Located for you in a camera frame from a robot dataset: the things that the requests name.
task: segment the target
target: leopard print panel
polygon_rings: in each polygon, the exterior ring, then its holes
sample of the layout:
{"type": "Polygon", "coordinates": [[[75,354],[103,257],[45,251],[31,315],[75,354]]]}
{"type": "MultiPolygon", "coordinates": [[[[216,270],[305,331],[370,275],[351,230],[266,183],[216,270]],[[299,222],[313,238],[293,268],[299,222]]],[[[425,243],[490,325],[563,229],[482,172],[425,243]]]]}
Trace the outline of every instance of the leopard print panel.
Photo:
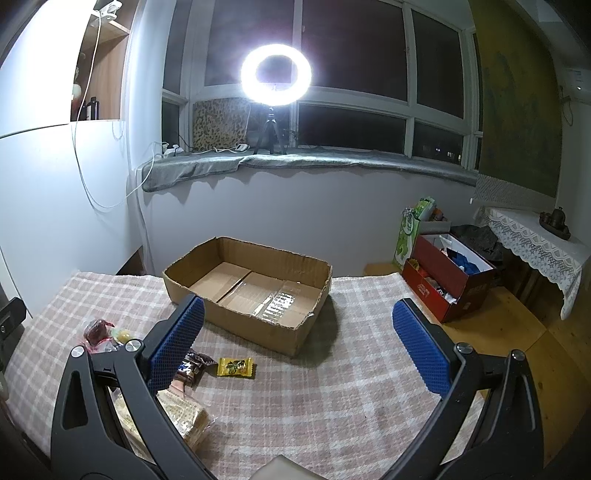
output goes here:
{"type": "Polygon", "coordinates": [[[193,148],[236,148],[246,143],[251,103],[245,98],[218,98],[193,105],[193,148]]]}

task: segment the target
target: yellow candy wrapper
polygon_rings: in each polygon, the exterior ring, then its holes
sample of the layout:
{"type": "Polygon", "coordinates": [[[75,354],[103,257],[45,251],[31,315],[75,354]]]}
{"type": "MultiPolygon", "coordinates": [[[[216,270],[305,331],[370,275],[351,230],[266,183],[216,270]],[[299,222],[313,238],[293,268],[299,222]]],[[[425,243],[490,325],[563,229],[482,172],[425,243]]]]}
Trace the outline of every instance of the yellow candy wrapper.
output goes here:
{"type": "Polygon", "coordinates": [[[252,376],[252,358],[220,358],[217,364],[218,377],[229,377],[240,375],[241,377],[252,376]]]}

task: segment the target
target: window sill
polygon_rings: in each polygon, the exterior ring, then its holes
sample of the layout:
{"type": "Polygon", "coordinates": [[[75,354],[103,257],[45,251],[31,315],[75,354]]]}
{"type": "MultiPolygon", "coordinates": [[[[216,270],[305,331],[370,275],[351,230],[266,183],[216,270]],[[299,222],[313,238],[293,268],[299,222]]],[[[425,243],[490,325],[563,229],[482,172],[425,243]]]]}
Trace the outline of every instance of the window sill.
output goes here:
{"type": "Polygon", "coordinates": [[[243,153],[182,154],[163,158],[154,163],[152,173],[146,179],[151,161],[142,169],[142,186],[145,192],[157,192],[178,183],[196,180],[215,174],[232,173],[239,167],[273,169],[292,168],[346,168],[362,167],[377,170],[394,170],[427,175],[444,180],[476,186],[478,173],[465,170],[438,160],[408,158],[404,155],[377,151],[332,150],[327,148],[290,148],[287,155],[254,155],[252,150],[243,153]]]}

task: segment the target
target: blue textured pad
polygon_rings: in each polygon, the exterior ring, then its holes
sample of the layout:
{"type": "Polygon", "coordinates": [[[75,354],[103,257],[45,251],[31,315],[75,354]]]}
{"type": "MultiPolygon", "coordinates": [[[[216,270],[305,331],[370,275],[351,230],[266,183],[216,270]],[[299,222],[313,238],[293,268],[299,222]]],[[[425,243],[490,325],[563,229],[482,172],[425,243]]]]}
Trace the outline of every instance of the blue textured pad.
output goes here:
{"type": "Polygon", "coordinates": [[[178,366],[201,331],[204,320],[205,305],[202,299],[195,297],[150,358],[148,390],[152,395],[170,386],[178,366]]]}
{"type": "Polygon", "coordinates": [[[403,301],[399,301],[392,310],[392,322],[429,391],[445,396],[452,387],[449,363],[421,321],[403,301]]]}

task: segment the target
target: pink and white checkered cloth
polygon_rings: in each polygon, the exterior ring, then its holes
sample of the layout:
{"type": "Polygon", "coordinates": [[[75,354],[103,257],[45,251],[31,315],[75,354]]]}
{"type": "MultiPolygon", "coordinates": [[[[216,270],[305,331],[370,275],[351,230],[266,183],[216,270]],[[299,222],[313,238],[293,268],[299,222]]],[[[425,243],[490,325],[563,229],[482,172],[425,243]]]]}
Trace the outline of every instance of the pink and white checkered cloth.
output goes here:
{"type": "MultiPolygon", "coordinates": [[[[204,373],[189,392],[217,415],[198,452],[205,465],[220,480],[242,480],[282,454],[332,480],[378,479],[439,401],[392,328],[392,307],[405,297],[416,301],[398,274],[335,278],[294,359],[206,322],[193,348],[251,356],[256,376],[204,373]]],[[[74,275],[26,328],[7,367],[16,423],[49,455],[61,375],[87,321],[104,318],[143,337],[173,310],[161,278],[74,275]]],[[[448,458],[462,451],[482,404],[477,395],[448,458]]]]}

